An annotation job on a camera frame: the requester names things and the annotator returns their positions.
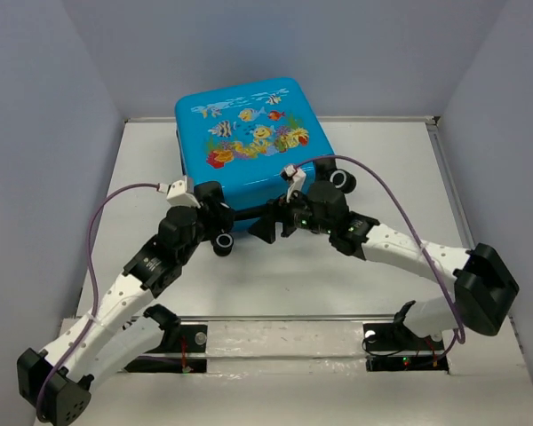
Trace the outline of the blue hard-shell suitcase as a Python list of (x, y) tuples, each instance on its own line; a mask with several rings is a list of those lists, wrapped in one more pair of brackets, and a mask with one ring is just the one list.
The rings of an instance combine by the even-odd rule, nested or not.
[(343, 193), (355, 177), (339, 168), (313, 108), (296, 80), (278, 77), (187, 95), (175, 105), (182, 172), (194, 185), (221, 184), (247, 230), (259, 208), (288, 189), (281, 172), (300, 165), (306, 185), (330, 181)]

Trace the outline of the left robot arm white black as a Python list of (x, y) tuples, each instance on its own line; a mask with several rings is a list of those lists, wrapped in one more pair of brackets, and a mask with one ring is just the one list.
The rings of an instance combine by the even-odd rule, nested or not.
[(69, 425), (91, 399), (90, 372), (99, 352), (136, 312), (161, 295), (182, 273), (201, 242), (229, 231), (234, 213), (219, 193), (168, 209), (151, 237), (123, 267), (91, 309), (64, 335), (17, 360), (20, 395), (40, 422)]

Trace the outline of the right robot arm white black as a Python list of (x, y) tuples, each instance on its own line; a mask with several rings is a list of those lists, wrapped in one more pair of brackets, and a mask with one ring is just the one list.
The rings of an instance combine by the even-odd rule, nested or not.
[(490, 245), (452, 248), (417, 241), (373, 217), (349, 208), (345, 195), (325, 181), (269, 201), (249, 233), (272, 244), (275, 227), (282, 236), (298, 229), (325, 234), (345, 256), (387, 264), (430, 280), (441, 296), (409, 301), (394, 316), (393, 341), (410, 348), (423, 337), (460, 328), (497, 335), (519, 293), (519, 285), (502, 257)]

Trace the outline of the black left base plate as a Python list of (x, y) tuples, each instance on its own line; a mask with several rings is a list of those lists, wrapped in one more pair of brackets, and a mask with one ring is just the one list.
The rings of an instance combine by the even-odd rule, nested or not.
[(208, 326), (184, 324), (176, 337), (165, 336), (156, 348), (124, 367), (127, 373), (204, 374), (207, 372)]

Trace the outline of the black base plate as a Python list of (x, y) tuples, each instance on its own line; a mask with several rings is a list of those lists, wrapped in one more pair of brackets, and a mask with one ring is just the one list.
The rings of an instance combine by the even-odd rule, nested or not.
[(442, 338), (398, 333), (392, 323), (364, 323), (362, 350), (366, 370), (381, 372), (449, 372)]
[(124, 367), (127, 373), (204, 374), (207, 372), (208, 326), (184, 324), (176, 337), (165, 336), (156, 348)]

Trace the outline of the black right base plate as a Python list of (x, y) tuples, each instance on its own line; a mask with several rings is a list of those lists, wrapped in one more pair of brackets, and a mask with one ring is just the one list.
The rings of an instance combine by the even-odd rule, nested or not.
[(442, 338), (398, 333), (392, 323), (364, 323), (362, 350), (366, 370), (381, 372), (449, 372)]

